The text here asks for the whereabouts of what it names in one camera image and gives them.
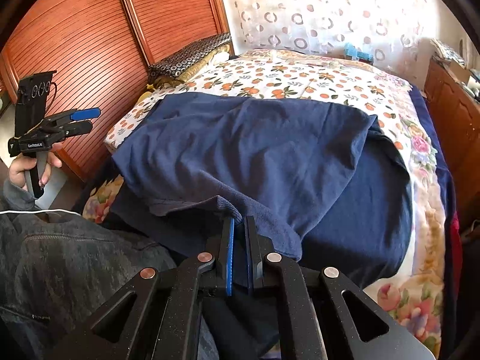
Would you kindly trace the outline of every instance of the shirt sleeve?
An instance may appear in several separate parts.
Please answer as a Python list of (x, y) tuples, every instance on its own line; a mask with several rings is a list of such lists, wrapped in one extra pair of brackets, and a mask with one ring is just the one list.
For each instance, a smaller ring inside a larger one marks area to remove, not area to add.
[(3, 183), (3, 196), (11, 210), (30, 211), (35, 207), (35, 198), (28, 191), (12, 184), (9, 178)]

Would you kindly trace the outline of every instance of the floral bed sheet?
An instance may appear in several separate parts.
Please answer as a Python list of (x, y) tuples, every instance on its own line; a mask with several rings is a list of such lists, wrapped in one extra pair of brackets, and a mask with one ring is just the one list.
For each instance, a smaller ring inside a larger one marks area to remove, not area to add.
[(109, 131), (105, 144), (114, 151), (156, 102), (166, 95), (188, 91), (260, 99), (311, 99), (377, 115), (383, 133), (395, 144), (409, 169), (414, 221), (409, 248), (397, 274), (377, 280), (365, 292), (438, 357), (445, 210), (435, 174), (436, 150), (419, 122), (410, 89), (407, 81), (361, 62), (288, 50), (252, 50), (202, 72), (184, 85), (154, 92)]

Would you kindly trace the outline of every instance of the person's leg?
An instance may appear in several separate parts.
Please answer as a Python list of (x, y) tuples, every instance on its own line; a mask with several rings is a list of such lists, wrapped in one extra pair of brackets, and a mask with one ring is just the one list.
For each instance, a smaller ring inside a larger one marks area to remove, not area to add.
[[(149, 238), (76, 215), (58, 223), (0, 215), (0, 315), (36, 358), (147, 266), (163, 271), (175, 264)], [(213, 344), (205, 327), (202, 336)], [(211, 346), (199, 352), (214, 359)]]

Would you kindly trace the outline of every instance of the cardboard box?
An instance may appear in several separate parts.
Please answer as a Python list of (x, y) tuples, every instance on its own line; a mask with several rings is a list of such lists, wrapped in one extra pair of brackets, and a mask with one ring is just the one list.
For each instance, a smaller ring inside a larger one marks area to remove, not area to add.
[(456, 61), (450, 62), (450, 70), (456, 75), (457, 79), (464, 84), (469, 83), (470, 71), (460, 66)]

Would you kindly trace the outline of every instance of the red fabric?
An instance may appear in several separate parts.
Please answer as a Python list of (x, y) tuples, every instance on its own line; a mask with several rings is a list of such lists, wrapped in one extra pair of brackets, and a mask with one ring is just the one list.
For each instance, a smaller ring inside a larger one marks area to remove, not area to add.
[(460, 224), (458, 222), (457, 212), (452, 219), (450, 225), (450, 240), (452, 242), (452, 264), (453, 264), (453, 281), (455, 296), (458, 296), (458, 289), (460, 287), (460, 275), (462, 274), (462, 242), (460, 240)]

